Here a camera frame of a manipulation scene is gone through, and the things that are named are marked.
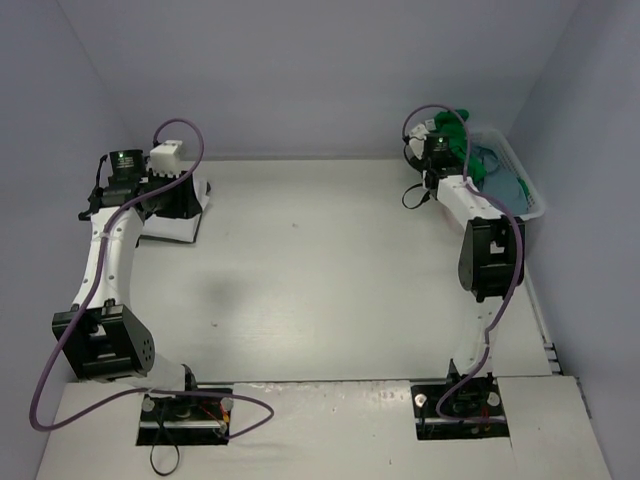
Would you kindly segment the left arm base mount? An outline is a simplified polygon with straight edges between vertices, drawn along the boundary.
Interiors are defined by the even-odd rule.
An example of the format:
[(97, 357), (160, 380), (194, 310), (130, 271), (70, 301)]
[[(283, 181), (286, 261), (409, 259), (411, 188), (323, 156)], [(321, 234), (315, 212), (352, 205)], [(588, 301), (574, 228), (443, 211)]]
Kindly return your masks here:
[(137, 446), (227, 445), (233, 400), (231, 388), (203, 388), (213, 397), (145, 394)]

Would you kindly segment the white t-shirt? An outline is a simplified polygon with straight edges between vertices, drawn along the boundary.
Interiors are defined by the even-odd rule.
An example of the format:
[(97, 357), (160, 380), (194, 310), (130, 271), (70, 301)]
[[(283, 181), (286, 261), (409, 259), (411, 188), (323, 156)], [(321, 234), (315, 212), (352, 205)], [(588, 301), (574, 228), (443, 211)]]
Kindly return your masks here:
[[(197, 193), (199, 189), (198, 183), (200, 180), (207, 179), (204, 176), (196, 175), (192, 180), (194, 193), (199, 206), (200, 204)], [(145, 222), (141, 238), (156, 241), (193, 244), (192, 237), (199, 214), (189, 219), (170, 219), (153, 215)]]

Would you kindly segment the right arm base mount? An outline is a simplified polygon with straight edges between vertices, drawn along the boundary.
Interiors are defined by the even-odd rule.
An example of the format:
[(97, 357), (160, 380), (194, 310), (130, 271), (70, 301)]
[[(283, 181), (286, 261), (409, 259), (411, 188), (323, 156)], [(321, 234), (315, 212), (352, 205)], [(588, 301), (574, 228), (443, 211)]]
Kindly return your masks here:
[(458, 375), (451, 374), (444, 383), (410, 385), (417, 440), (508, 438), (510, 431), (504, 405), (492, 374), (471, 379), (437, 409), (441, 398), (459, 380)]

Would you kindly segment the green t-shirt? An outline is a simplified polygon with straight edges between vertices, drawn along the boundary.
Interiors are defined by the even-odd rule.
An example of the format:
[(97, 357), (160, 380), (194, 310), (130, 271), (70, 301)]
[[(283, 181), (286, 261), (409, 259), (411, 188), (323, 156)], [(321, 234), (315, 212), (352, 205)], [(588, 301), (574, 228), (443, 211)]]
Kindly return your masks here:
[(427, 126), (429, 133), (448, 135), (453, 153), (464, 164), (467, 139), (465, 129), (458, 119), (450, 112), (442, 111), (423, 123)]

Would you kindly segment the dark grey t-shirt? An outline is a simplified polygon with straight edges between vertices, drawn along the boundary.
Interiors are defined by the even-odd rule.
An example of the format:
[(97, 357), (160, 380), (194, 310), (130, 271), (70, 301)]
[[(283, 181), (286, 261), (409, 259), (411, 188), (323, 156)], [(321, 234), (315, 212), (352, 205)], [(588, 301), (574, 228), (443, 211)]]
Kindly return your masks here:
[(211, 183), (208, 180), (200, 180), (198, 183), (198, 187), (199, 189), (198, 189), (197, 196), (198, 196), (198, 201), (201, 207), (201, 212), (197, 217), (197, 221), (195, 223), (195, 230), (192, 237), (193, 244), (197, 242), (202, 220), (204, 218), (204, 214), (211, 200), (211, 191), (212, 191)]

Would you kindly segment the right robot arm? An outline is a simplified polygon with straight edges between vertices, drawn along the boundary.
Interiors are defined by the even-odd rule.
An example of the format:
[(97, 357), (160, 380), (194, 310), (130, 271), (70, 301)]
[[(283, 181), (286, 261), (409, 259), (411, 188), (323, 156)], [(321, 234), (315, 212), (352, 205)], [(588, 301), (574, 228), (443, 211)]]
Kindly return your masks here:
[(442, 388), (445, 405), (464, 412), (479, 397), (472, 380), (491, 372), (495, 331), (523, 280), (525, 225), (503, 202), (476, 187), (449, 136), (423, 132), (405, 136), (404, 143), (408, 163), (421, 174), (423, 200), (437, 201), (464, 229), (457, 275), (477, 313), (450, 361), (455, 379)]

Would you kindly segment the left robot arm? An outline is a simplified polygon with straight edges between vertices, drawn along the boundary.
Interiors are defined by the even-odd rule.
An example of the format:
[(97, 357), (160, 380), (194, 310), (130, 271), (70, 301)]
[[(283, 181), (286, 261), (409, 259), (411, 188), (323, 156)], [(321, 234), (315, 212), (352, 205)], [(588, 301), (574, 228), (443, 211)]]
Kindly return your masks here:
[(191, 369), (164, 358), (151, 331), (131, 307), (133, 259), (147, 222), (174, 227), (181, 241), (194, 241), (209, 192), (180, 166), (179, 141), (105, 155), (111, 174), (96, 184), (87, 211), (91, 246), (83, 281), (71, 308), (54, 315), (52, 332), (80, 380), (124, 382), (136, 388), (168, 390), (164, 408), (191, 418), (200, 395)]

